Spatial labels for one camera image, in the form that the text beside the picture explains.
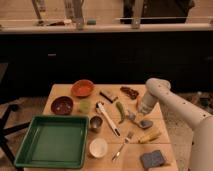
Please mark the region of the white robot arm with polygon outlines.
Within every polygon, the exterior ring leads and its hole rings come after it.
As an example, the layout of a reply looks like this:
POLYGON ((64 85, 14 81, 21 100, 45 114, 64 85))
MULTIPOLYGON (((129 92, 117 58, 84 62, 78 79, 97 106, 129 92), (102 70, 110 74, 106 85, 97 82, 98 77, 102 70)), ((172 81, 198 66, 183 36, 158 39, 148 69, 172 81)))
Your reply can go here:
POLYGON ((194 131, 189 171, 213 171, 213 115, 174 94, 169 81, 150 78, 139 101, 139 112, 149 114, 158 101, 178 113, 194 131))

